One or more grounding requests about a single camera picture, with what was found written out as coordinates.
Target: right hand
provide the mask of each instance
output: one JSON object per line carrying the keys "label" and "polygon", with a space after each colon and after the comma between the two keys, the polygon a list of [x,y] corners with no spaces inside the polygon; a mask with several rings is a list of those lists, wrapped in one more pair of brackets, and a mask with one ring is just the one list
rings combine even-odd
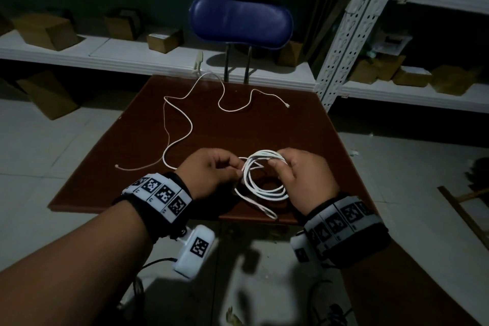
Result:
{"label": "right hand", "polygon": [[282,160],[270,159],[289,194],[290,202],[299,212],[309,214],[323,202],[338,196],[340,189],[324,157],[313,153],[285,148],[278,151]]}

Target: metal chair leg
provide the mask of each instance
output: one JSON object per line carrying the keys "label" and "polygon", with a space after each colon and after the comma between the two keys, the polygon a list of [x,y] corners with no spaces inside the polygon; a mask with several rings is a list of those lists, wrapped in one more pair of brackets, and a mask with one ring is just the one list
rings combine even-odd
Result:
{"label": "metal chair leg", "polygon": [[248,72],[249,72],[249,63],[251,62],[251,45],[249,46],[248,48],[248,62],[246,63],[246,70],[245,70],[245,76],[244,76],[244,81],[243,81],[243,84],[248,84],[248,80],[249,80],[249,77],[248,77]]}
{"label": "metal chair leg", "polygon": [[231,48],[231,44],[226,44],[226,56],[225,56],[225,64],[224,64],[224,82],[229,82],[229,74],[227,73],[227,67],[229,66],[229,50]]}

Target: chair backrest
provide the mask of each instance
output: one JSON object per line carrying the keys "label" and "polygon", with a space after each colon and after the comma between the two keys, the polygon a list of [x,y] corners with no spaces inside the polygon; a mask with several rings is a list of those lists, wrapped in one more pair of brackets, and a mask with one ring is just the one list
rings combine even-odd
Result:
{"label": "chair backrest", "polygon": [[190,26],[201,39],[280,49],[292,37],[289,10],[249,0],[194,0]]}

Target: wooden table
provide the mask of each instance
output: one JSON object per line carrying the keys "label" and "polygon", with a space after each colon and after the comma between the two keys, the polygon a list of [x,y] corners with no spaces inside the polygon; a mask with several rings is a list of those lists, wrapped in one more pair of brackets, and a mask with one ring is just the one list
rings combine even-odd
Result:
{"label": "wooden table", "polygon": [[[49,208],[57,212],[100,213],[126,186],[141,176],[168,171],[162,162],[138,171],[122,171],[114,165],[137,168],[161,159],[168,142],[163,128],[163,96],[182,97],[194,82],[152,76],[85,157]],[[223,88],[216,80],[201,80],[187,99],[172,100],[192,119],[194,130],[187,139],[168,150],[168,164],[177,167],[201,147],[220,147],[237,156],[249,156],[258,150],[299,148],[324,156],[342,191],[358,195],[376,210],[315,93],[226,84],[222,107],[242,107],[248,102],[253,88],[280,96],[290,108],[275,97],[255,92],[252,104],[246,109],[224,112],[217,106]],[[170,106],[166,106],[166,125],[172,141],[185,135],[190,128],[185,117]],[[265,170],[253,173],[256,173],[254,179],[265,187],[280,183],[268,165]],[[219,216],[225,220],[273,222],[261,211],[232,195],[230,190],[229,187],[224,188],[208,201],[194,204],[192,217],[212,219]],[[275,223],[297,224],[296,212],[288,200],[262,203],[278,214],[279,219]]]}

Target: brown cardboard box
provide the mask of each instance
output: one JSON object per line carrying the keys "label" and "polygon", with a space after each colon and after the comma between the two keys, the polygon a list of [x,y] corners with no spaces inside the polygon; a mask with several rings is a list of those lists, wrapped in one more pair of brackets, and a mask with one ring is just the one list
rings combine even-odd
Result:
{"label": "brown cardboard box", "polygon": [[146,37],[152,51],[168,53],[183,44],[183,32],[178,29],[162,29]]}
{"label": "brown cardboard box", "polygon": [[80,42],[70,20],[44,13],[28,13],[12,20],[27,44],[62,51]]}
{"label": "brown cardboard box", "polygon": [[382,53],[377,54],[377,56],[372,59],[374,65],[378,69],[377,78],[384,81],[392,79],[405,59],[406,56],[391,56]]}
{"label": "brown cardboard box", "polygon": [[392,79],[394,84],[425,87],[431,79],[431,73],[421,67],[401,66]]}
{"label": "brown cardboard box", "polygon": [[431,86],[438,93],[461,96],[475,82],[477,71],[466,71],[462,67],[442,65],[431,71]]}
{"label": "brown cardboard box", "polygon": [[104,16],[111,38],[136,40],[142,31],[141,13],[137,9],[117,8]]}
{"label": "brown cardboard box", "polygon": [[290,40],[279,52],[277,65],[287,67],[297,67],[302,51],[302,43]]}
{"label": "brown cardboard box", "polygon": [[14,25],[0,14],[0,36],[14,29]]}
{"label": "brown cardboard box", "polygon": [[51,71],[43,71],[27,79],[17,80],[17,83],[51,120],[69,114],[79,107]]}
{"label": "brown cardboard box", "polygon": [[355,69],[348,78],[351,82],[372,84],[377,80],[377,67],[367,59],[358,61]]}

